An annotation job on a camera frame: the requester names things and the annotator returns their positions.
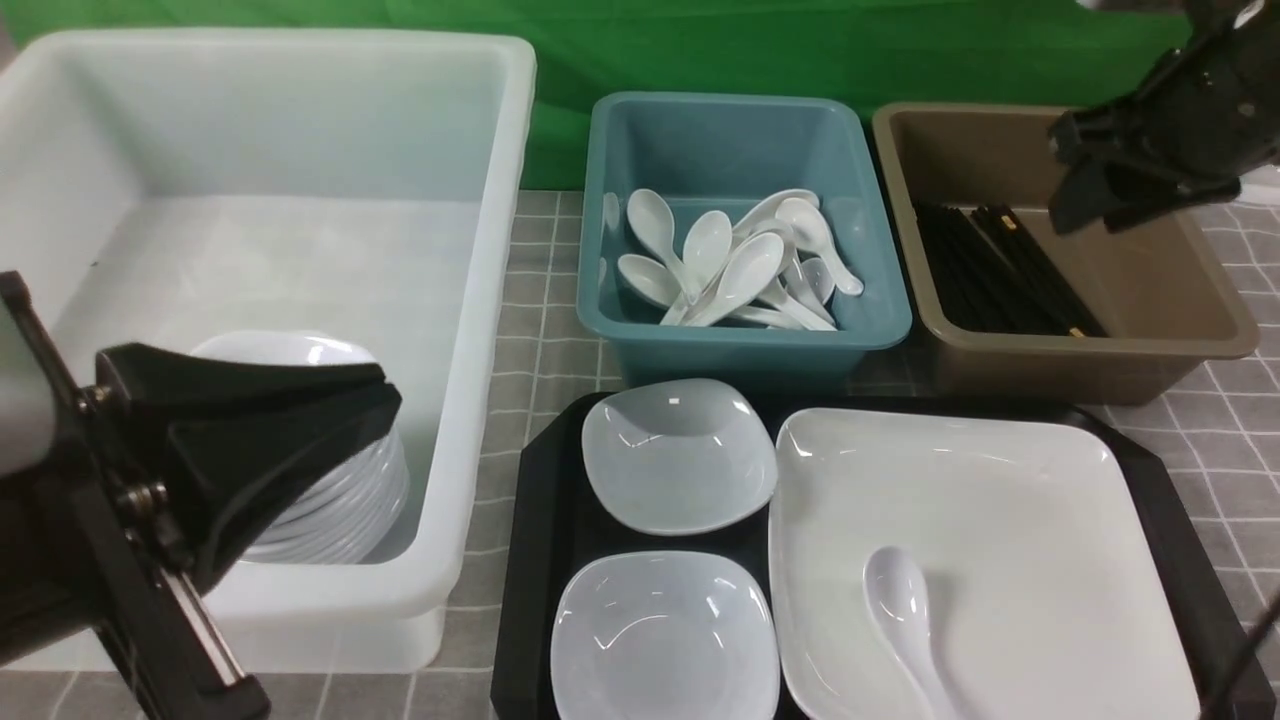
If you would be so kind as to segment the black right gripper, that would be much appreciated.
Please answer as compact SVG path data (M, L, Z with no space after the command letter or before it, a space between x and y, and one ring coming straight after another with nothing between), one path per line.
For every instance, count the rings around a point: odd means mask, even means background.
M1229 202L1245 174L1277 160L1277 4L1184 9L1187 44L1161 55L1133 91L1050 127L1050 150L1068 169L1048 204L1057 233L1094 222L1119 233Z

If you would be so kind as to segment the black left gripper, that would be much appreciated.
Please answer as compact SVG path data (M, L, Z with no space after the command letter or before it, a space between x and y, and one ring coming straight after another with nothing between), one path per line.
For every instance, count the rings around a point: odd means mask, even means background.
M269 366L127 343L78 386L4 272L1 656L92 630L150 719L266 719L204 597L302 493L388 436L375 363Z

